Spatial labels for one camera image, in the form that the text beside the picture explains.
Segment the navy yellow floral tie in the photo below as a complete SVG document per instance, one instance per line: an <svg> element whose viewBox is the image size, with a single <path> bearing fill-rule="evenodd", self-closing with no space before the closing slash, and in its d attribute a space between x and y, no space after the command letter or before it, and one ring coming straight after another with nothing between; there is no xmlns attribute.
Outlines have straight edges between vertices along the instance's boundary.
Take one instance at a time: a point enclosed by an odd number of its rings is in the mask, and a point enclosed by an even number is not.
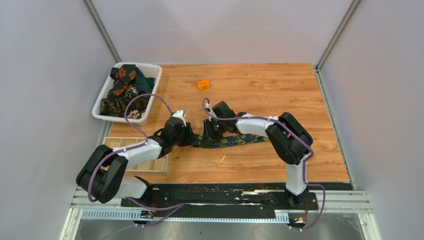
<svg viewBox="0 0 424 240"><path fill-rule="evenodd" d="M233 136L225 136L218 141L203 144L202 136L196 134L195 137L196 139L192 146L200 149L220 149L270 141L267 137L256 134L237 134Z"/></svg>

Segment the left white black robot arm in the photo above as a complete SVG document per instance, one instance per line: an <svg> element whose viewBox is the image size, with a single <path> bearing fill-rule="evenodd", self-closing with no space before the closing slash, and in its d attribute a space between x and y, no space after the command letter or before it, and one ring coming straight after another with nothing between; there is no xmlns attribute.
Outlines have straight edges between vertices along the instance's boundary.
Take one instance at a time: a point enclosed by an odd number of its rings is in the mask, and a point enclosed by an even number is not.
<svg viewBox="0 0 424 240"><path fill-rule="evenodd" d="M99 145L75 182L93 201L102 204L115 197L130 197L142 207L149 206L153 201L152 185L139 176L126 177L126 171L141 163L161 159L174 147L191 146L194 141L190 122L172 116L163 128L138 144L118 148Z"/></svg>

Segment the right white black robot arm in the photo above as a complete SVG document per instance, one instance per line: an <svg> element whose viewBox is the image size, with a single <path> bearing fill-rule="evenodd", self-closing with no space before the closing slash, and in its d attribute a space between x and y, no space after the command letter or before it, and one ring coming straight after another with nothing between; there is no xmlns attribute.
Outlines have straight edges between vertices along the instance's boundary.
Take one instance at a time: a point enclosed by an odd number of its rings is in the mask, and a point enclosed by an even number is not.
<svg viewBox="0 0 424 240"><path fill-rule="evenodd" d="M313 138L291 113L269 117L236 114L224 101L212 106L207 97L202 100L202 107L208 119L203 122L201 145L220 144L225 133L240 139L249 135L267 138L286 164L286 204L298 209L305 203L308 187L304 164L313 155Z"/></svg>

